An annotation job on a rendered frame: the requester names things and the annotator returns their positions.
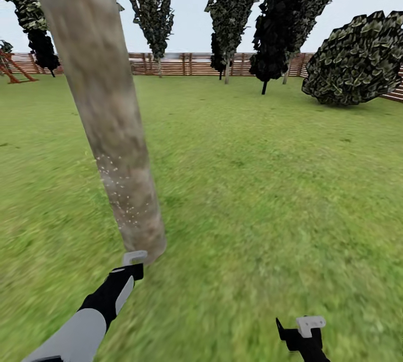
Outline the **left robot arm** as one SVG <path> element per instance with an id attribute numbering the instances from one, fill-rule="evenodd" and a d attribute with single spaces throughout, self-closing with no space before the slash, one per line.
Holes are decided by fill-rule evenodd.
<path id="1" fill-rule="evenodd" d="M 135 280 L 143 278 L 143 263 L 132 261 L 147 255 L 147 251 L 125 253 L 123 267 L 111 271 L 105 283 L 85 298 L 81 309 L 22 362 L 93 362 L 108 326 L 132 293 Z"/>

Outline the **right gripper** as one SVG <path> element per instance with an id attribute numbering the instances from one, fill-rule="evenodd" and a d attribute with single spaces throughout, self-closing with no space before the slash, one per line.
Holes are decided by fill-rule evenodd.
<path id="1" fill-rule="evenodd" d="M 299 350 L 301 356 L 306 361 L 307 355 L 312 350 L 323 349 L 321 330 L 318 328 L 311 328 L 312 336 L 310 338 L 303 338 L 297 329 L 284 329 L 279 319 L 276 318 L 278 326 L 279 337 L 281 340 L 286 341 L 288 350 Z"/>

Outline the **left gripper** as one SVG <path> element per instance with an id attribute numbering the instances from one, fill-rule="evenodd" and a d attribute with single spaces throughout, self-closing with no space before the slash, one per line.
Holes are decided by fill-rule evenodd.
<path id="1" fill-rule="evenodd" d="M 127 270 L 133 273 L 134 280 L 140 280 L 143 278 L 143 267 L 144 267 L 143 263 L 141 264 L 135 263 L 126 266 L 125 268 L 127 268 Z"/>

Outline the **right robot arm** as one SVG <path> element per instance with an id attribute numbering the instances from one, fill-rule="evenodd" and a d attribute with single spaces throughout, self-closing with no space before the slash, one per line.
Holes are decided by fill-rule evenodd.
<path id="1" fill-rule="evenodd" d="M 330 362 L 323 354 L 321 327 L 326 320 L 322 316 L 304 316 L 296 319 L 299 328 L 284 329 L 276 318 L 279 337 L 286 341 L 288 350 L 299 350 L 306 362 Z"/>

